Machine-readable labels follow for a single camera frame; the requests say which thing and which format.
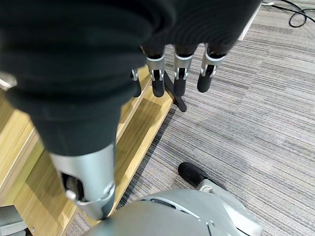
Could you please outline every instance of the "black object on floor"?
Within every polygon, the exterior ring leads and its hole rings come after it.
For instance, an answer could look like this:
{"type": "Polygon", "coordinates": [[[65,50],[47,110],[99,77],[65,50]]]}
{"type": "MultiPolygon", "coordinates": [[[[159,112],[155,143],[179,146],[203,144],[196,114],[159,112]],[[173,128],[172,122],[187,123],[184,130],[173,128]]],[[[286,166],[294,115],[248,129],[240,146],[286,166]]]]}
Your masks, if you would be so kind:
{"type": "Polygon", "coordinates": [[[210,180],[212,183],[223,188],[227,191],[225,186],[217,181],[216,179],[210,178],[207,173],[201,168],[195,166],[189,162],[183,162],[178,166],[178,174],[189,184],[195,188],[202,182],[204,179],[210,180]]]}
{"type": "Polygon", "coordinates": [[[174,85],[171,79],[169,78],[168,74],[166,73],[166,71],[164,71],[164,84],[165,84],[165,89],[170,91],[171,94],[174,96],[174,104],[179,108],[181,112],[185,112],[187,110],[187,106],[181,97],[175,96],[174,85]]]}

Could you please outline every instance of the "black cable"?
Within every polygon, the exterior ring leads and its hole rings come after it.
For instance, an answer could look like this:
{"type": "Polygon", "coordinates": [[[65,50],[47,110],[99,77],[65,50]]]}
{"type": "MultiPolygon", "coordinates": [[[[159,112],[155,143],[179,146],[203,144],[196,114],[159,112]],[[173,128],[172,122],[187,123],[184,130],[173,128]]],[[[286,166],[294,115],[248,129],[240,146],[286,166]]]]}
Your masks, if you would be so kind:
{"type": "Polygon", "coordinates": [[[290,5],[292,5],[292,6],[294,6],[294,7],[296,7],[296,8],[299,9],[298,11],[296,11],[296,10],[292,10],[292,9],[285,8],[285,7],[282,7],[282,6],[269,5],[269,6],[271,6],[271,7],[277,8],[277,9],[281,9],[281,10],[285,10],[285,11],[294,12],[294,14],[293,14],[293,15],[290,17],[290,19],[289,19],[289,25],[290,25],[291,27],[293,27],[293,28],[302,27],[303,25],[305,25],[307,19],[310,19],[311,21],[313,21],[313,22],[315,23],[315,19],[312,18],[312,17],[310,17],[310,16],[308,16],[308,15],[306,14],[306,12],[305,12],[305,11],[315,11],[315,8],[305,8],[305,9],[302,9],[302,8],[300,8],[298,5],[296,5],[295,3],[292,3],[292,2],[290,2],[290,1],[288,1],[288,0],[281,0],[281,1],[284,1],[284,2],[286,2],[286,3],[288,3],[288,4],[290,4],[290,5]],[[303,22],[302,24],[300,24],[300,25],[293,25],[293,24],[292,24],[292,19],[293,19],[295,16],[297,16],[297,15],[302,15],[302,16],[304,16],[304,22],[303,22]]]}

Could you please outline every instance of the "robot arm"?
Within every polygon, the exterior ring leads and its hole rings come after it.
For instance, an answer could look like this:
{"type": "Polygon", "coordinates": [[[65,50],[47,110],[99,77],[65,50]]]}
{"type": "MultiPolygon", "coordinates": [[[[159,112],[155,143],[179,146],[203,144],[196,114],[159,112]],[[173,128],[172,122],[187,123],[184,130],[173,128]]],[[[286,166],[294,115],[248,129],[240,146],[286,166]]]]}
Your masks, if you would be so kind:
{"type": "Polygon", "coordinates": [[[205,92],[259,3],[0,3],[0,71],[17,82],[6,97],[30,115],[68,198],[95,220],[110,212],[117,125],[121,106],[135,94],[134,69],[147,57],[154,94],[162,96],[164,46],[174,44],[174,90],[181,96],[192,54],[207,43],[198,81],[205,92]]]}

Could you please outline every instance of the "wooden plank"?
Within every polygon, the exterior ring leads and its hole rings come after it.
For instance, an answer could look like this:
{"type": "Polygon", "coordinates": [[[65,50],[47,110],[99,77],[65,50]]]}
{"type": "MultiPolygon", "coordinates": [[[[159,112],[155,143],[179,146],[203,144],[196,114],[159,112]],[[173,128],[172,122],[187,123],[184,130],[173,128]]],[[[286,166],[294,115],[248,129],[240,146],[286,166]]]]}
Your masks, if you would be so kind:
{"type": "Polygon", "coordinates": [[[116,196],[113,210],[116,209],[172,104],[173,99],[168,93],[164,93],[163,97],[157,98],[153,95],[152,88],[150,88],[117,143],[116,196]]]}
{"type": "Polygon", "coordinates": [[[118,142],[121,136],[123,135],[123,132],[128,126],[133,114],[137,110],[143,98],[143,95],[145,94],[146,90],[150,87],[150,84],[151,84],[150,74],[149,74],[147,66],[143,66],[139,68],[138,75],[139,75],[142,92],[139,97],[132,98],[130,101],[128,101],[126,104],[123,105],[122,114],[121,114],[120,121],[117,127],[116,142],[118,142]]]}
{"type": "Polygon", "coordinates": [[[38,140],[29,116],[13,111],[0,134],[0,206],[38,140]]]}
{"type": "Polygon", "coordinates": [[[0,134],[10,119],[14,109],[9,105],[4,97],[4,91],[0,89],[0,134]]]}
{"type": "Polygon", "coordinates": [[[31,151],[24,167],[22,168],[17,178],[15,179],[13,186],[10,188],[10,191],[7,194],[6,200],[4,201],[3,205],[14,204],[14,200],[17,198],[19,192],[21,191],[21,188],[23,187],[23,184],[27,180],[34,165],[36,164],[38,158],[40,157],[43,151],[44,151],[44,145],[41,141],[38,141],[36,145],[34,146],[33,150],[31,151]]]}
{"type": "Polygon", "coordinates": [[[48,152],[44,151],[14,200],[34,236],[57,236],[69,224],[76,206],[68,200],[48,152]]]}

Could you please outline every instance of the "striped carpet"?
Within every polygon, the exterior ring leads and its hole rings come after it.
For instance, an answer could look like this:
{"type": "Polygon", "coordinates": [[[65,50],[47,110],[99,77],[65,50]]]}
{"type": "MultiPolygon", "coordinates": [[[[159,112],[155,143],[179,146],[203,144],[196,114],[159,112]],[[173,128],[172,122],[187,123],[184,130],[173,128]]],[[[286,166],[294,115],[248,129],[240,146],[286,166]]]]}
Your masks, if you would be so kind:
{"type": "MultiPolygon", "coordinates": [[[[312,0],[295,2],[315,7],[312,0]]],[[[262,7],[207,93],[196,89],[204,49],[198,47],[184,97],[188,110],[172,107],[120,206],[190,188],[177,174],[189,161],[244,203],[263,236],[315,235],[315,24],[293,29],[289,17],[262,7]]],[[[172,61],[167,47],[169,75],[172,61]]],[[[83,232],[81,221],[77,216],[67,236],[83,232]]]]}

